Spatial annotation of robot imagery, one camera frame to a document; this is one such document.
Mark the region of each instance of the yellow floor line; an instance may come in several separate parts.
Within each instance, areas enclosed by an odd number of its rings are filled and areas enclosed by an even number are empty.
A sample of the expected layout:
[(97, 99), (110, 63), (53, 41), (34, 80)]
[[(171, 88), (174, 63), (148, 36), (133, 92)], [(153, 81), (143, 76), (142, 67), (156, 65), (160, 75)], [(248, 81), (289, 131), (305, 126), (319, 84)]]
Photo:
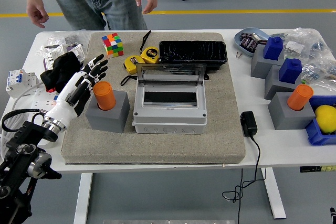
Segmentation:
[[(154, 10), (149, 15), (184, 14), (274, 14), (274, 13), (336, 13), (336, 9), (242, 9), (242, 10)], [(63, 13), (49, 13), (50, 17), (63, 16)], [(0, 14), (0, 18), (28, 17), (25, 13)]]

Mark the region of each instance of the gray plastic box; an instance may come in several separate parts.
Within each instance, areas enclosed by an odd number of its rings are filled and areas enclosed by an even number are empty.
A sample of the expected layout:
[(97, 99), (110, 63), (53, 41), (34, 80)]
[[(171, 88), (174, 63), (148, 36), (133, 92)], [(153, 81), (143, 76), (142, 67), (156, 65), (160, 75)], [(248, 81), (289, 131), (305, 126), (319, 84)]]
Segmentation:
[(130, 102), (127, 92), (114, 90), (113, 93), (116, 104), (111, 110), (106, 111), (98, 108), (96, 97), (92, 97), (85, 116), (93, 130), (124, 132), (128, 113), (130, 112)]
[(275, 130), (302, 130), (315, 118), (309, 102), (300, 111), (288, 107), (287, 100), (291, 95), (292, 92), (276, 93), (268, 104)]
[(282, 66), (285, 61), (283, 52), (280, 53), (278, 60), (264, 59), (264, 48), (265, 45), (259, 44), (253, 54), (251, 62), (252, 77), (265, 79), (273, 65)]
[(265, 96), (266, 100), (272, 100), (277, 92), (293, 92), (297, 85), (301, 84), (298, 78), (295, 84), (279, 81), (279, 70), (281, 66), (273, 65), (265, 79)]

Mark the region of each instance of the white table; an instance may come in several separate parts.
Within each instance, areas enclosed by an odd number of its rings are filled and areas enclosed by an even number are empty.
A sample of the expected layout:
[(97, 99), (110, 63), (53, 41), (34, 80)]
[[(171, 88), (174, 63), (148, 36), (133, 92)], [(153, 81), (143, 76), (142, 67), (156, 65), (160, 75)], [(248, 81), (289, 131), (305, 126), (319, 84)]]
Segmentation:
[[(276, 34), (288, 29), (264, 29), (267, 34)], [(264, 99), (264, 79), (252, 78), (250, 76), (251, 58), (242, 55), (236, 58), (238, 51), (234, 43), (234, 36), (240, 30), (183, 30), (182, 32), (212, 32), (220, 33), (223, 36), (227, 47), (228, 64), (230, 67), (232, 81), (239, 114), (243, 111), (253, 111), (258, 126), (255, 136), (256, 142), (261, 149), (259, 167), (270, 167), (267, 169), (267, 179), (265, 180), (267, 192), (274, 218), (285, 218), (285, 211), (277, 188), (272, 167), (288, 166), (313, 166), (313, 165), (334, 165), (336, 164), (336, 145), (313, 147), (308, 142), (305, 130), (275, 131), (271, 117), (268, 112), (268, 100)], [(36, 61), (37, 50), (46, 43), (53, 32), (39, 33), (29, 51), (23, 66), (26, 72), (35, 72), (39, 76), (43, 71), (42, 61)], [(315, 94), (336, 95), (328, 90), (315, 90)], [(13, 99), (9, 100), (5, 113), (13, 104)], [(29, 99), (25, 99), (26, 108), (30, 108)], [(98, 172), (122, 172), (131, 170), (164, 170), (164, 169), (214, 169), (214, 168), (253, 168), (257, 161), (257, 148), (254, 143), (245, 138), (246, 156), (239, 164), (223, 165), (66, 165), (61, 156), (61, 144), (63, 135), (52, 148), (46, 151), (52, 155), (51, 167), (61, 173), (82, 173), (79, 188), (76, 215), (74, 223), (85, 223), (89, 204), (90, 187), (92, 173)]]

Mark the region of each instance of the orange cup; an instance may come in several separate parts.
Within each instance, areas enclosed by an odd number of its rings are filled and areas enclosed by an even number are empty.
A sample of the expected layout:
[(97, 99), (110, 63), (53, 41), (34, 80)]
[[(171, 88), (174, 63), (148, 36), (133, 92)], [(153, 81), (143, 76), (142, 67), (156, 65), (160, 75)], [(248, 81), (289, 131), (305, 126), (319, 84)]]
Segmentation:
[(314, 90), (305, 84), (298, 85), (288, 98), (287, 105), (292, 110), (300, 111), (313, 96)]
[(116, 105), (112, 86), (107, 81), (100, 81), (93, 86), (93, 93), (101, 110), (110, 110)]

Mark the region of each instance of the rubik's cube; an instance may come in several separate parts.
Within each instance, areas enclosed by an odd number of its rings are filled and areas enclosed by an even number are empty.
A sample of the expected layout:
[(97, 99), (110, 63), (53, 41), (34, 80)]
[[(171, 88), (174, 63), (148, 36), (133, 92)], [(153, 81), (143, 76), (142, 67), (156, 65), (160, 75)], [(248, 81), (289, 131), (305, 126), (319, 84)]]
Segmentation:
[(124, 55), (122, 42), (117, 33), (109, 34), (101, 38), (107, 53), (107, 57), (112, 55), (113, 57)]

